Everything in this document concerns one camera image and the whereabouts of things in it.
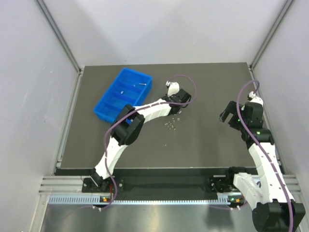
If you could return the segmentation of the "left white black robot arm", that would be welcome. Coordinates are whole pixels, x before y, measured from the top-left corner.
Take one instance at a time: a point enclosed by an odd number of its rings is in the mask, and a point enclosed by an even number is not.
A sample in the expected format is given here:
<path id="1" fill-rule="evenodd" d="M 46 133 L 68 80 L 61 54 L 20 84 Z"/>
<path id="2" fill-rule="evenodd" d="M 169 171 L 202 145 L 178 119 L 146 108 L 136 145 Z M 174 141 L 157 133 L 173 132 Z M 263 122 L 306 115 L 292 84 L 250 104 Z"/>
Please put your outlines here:
<path id="1" fill-rule="evenodd" d="M 103 156 L 91 173 L 95 186 L 105 189 L 106 180 L 112 178 L 123 151 L 136 141 L 146 122 L 178 113 L 191 99 L 192 96 L 181 88 L 177 93 L 166 95 L 147 105 L 125 105 L 104 135 Z"/>

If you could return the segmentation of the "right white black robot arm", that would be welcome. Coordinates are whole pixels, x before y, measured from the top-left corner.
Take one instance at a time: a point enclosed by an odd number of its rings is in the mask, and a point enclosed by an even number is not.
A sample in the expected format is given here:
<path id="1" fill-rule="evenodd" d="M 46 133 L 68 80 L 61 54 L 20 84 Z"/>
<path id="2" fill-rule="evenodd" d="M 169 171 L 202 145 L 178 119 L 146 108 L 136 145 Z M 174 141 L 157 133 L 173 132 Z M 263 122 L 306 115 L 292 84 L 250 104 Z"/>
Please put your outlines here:
<path id="1" fill-rule="evenodd" d="M 258 232 L 294 232 L 305 216 L 302 203 L 289 191 L 276 158 L 276 147 L 269 129 L 263 127 L 263 101 L 252 99 L 245 105 L 230 101 L 220 114 L 230 127 L 240 131 L 257 170 L 258 181 L 244 167 L 231 167 L 227 183 L 239 190 L 252 210 Z"/>

